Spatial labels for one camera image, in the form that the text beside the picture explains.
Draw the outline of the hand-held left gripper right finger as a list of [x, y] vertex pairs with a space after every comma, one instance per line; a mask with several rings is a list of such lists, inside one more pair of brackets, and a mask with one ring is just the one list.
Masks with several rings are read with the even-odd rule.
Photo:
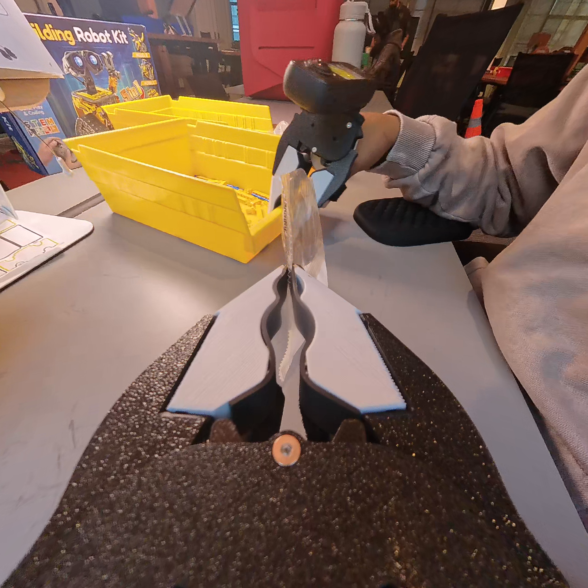
[[336, 432], [346, 419], [406, 410], [367, 316], [298, 266], [292, 269], [292, 305], [304, 338], [299, 406], [313, 432]]

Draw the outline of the pile of yellow building parts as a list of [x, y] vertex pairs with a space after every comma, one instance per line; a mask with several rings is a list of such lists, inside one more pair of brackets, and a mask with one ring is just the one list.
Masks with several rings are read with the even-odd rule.
[[[196, 179], [199, 179], [199, 180], [202, 180], [202, 181], [214, 184], [214, 185], [219, 185], [222, 187], [227, 187], [226, 183], [230, 183], [226, 180], [207, 178], [202, 175], [195, 175], [194, 177]], [[268, 202], [262, 202], [262, 201], [255, 199], [255, 198], [253, 198], [253, 199], [240, 198], [239, 195], [237, 194], [237, 192], [235, 190], [233, 190], [233, 191], [236, 194], [240, 209], [243, 212], [246, 223], [249, 227], [257, 224], [258, 222], [261, 222], [262, 220], [264, 220], [266, 218], [266, 216], [268, 215]]]

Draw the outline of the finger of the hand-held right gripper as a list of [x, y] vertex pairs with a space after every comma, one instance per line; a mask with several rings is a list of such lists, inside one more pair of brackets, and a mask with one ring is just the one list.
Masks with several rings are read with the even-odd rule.
[[312, 186], [317, 205], [326, 205], [339, 197], [340, 182], [327, 168], [312, 172]]
[[299, 153], [294, 147], [288, 145], [281, 154], [276, 152], [270, 183], [268, 210], [274, 210], [277, 206], [280, 206], [278, 200], [282, 196], [282, 176], [295, 171], [299, 165]]

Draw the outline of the blue robot kit box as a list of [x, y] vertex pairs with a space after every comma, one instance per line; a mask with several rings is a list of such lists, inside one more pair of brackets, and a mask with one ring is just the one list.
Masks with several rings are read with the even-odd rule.
[[67, 138], [114, 130], [103, 107], [160, 95], [148, 34], [141, 24], [24, 13], [63, 72], [39, 105], [1, 113], [1, 130], [40, 176], [81, 164]]

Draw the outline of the orange traffic cone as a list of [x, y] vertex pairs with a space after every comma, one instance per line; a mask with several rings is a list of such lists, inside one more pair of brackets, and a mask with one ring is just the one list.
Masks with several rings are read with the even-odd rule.
[[472, 113], [467, 124], [465, 132], [465, 138], [473, 138], [481, 136], [481, 119], [483, 114], [483, 99], [478, 98], [475, 100]]

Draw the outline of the pile of yellow blue parts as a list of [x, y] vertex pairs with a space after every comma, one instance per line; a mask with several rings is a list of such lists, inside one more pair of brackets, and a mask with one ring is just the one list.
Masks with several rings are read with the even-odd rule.
[[239, 197], [242, 199], [257, 199], [262, 202], [269, 202], [268, 195], [265, 195], [261, 192], [256, 192], [255, 190], [252, 190], [252, 189], [241, 188], [236, 185], [232, 185], [230, 183], [226, 183], [226, 186], [235, 190], [237, 192], [237, 194], [239, 195]]

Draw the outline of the black office chair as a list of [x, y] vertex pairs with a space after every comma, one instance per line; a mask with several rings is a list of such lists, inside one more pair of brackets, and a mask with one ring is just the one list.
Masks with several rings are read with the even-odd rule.
[[456, 122], [522, 8], [518, 3], [492, 11], [437, 15], [405, 74], [394, 109], [414, 119], [437, 115]]

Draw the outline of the person's right hand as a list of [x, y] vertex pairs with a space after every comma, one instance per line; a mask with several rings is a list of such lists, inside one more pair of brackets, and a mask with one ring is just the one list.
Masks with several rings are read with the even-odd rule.
[[395, 114], [365, 112], [363, 116], [363, 136], [357, 142], [357, 157], [351, 175], [368, 171], [386, 159], [401, 129], [401, 120]]

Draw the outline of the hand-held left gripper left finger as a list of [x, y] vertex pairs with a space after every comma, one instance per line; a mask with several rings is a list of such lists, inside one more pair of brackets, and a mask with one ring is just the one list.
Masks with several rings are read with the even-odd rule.
[[281, 418], [272, 338], [287, 287], [288, 269], [279, 266], [214, 314], [172, 388], [167, 412], [231, 419], [241, 432]]

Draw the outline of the white sticker sheet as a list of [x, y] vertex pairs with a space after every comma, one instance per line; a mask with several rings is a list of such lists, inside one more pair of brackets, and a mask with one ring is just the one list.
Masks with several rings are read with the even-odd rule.
[[93, 232], [89, 221], [19, 210], [1, 212], [1, 290]]

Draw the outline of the red tote bag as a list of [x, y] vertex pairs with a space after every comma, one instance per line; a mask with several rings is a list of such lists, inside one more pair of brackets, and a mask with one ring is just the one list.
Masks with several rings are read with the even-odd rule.
[[286, 100], [290, 61], [330, 61], [343, 1], [238, 1], [245, 95]]

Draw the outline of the person's right forearm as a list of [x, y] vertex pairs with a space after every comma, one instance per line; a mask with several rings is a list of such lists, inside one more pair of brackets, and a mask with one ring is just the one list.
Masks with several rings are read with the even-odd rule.
[[494, 236], [515, 236], [535, 217], [557, 229], [587, 215], [587, 70], [519, 125], [462, 138], [436, 115], [399, 120], [376, 169], [409, 202]]

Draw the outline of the clear plastic bag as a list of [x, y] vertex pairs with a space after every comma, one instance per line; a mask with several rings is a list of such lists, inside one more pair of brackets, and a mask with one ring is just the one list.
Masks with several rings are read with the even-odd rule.
[[285, 383], [294, 357], [303, 345], [303, 337], [296, 327], [293, 312], [293, 269], [298, 266], [328, 285], [322, 225], [313, 183], [302, 169], [297, 169], [283, 175], [282, 187], [282, 243], [288, 276], [286, 298], [281, 310], [286, 346], [277, 370], [277, 382], [281, 385]]

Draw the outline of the grey desk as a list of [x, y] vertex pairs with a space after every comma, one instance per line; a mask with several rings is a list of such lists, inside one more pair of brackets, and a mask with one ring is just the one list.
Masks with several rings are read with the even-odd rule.
[[[322, 210], [329, 286], [433, 369], [480, 431], [527, 525], [574, 587], [587, 533], [451, 244], [387, 247], [353, 221], [399, 195], [360, 173]], [[115, 401], [193, 327], [283, 262], [241, 264], [115, 215], [84, 170], [10, 191], [93, 232], [1, 292], [1, 582], [40, 535]]]

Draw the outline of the instruction manual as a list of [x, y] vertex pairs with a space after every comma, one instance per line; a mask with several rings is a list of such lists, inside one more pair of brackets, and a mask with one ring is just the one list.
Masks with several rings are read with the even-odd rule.
[[1, 1], [1, 79], [57, 79], [63, 72], [15, 1]]

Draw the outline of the white water bottle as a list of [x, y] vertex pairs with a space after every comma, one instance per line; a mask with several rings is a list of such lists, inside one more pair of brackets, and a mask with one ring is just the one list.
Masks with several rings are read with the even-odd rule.
[[345, 1], [334, 29], [332, 61], [361, 68], [366, 35], [374, 35], [369, 5], [365, 1]]

